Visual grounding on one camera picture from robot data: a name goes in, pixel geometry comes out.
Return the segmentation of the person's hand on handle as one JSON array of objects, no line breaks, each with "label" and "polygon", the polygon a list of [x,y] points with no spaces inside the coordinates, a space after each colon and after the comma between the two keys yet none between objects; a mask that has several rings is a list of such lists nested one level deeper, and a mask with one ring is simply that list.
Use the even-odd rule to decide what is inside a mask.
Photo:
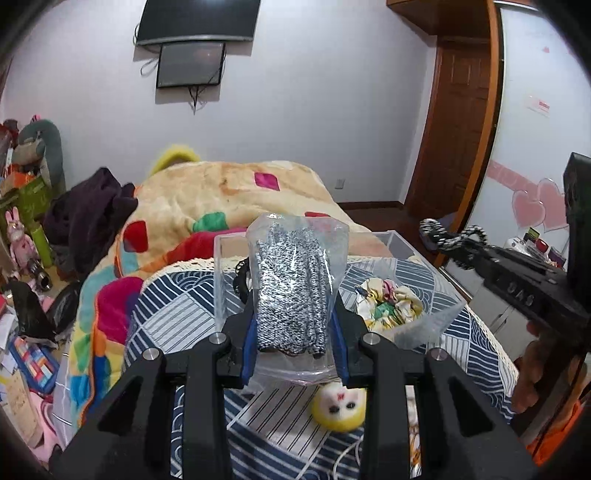
[{"label": "person's hand on handle", "polygon": [[[525,353],[521,357],[520,373],[511,399],[512,409],[515,413],[523,413],[538,402],[539,395],[535,385],[541,380],[544,368],[548,365],[552,347],[551,338],[545,333],[545,327],[542,324],[529,321],[527,331],[535,336],[536,340],[527,346]],[[583,363],[571,396],[557,416],[557,424],[562,425],[570,420],[573,408],[588,383],[587,365]]]}]

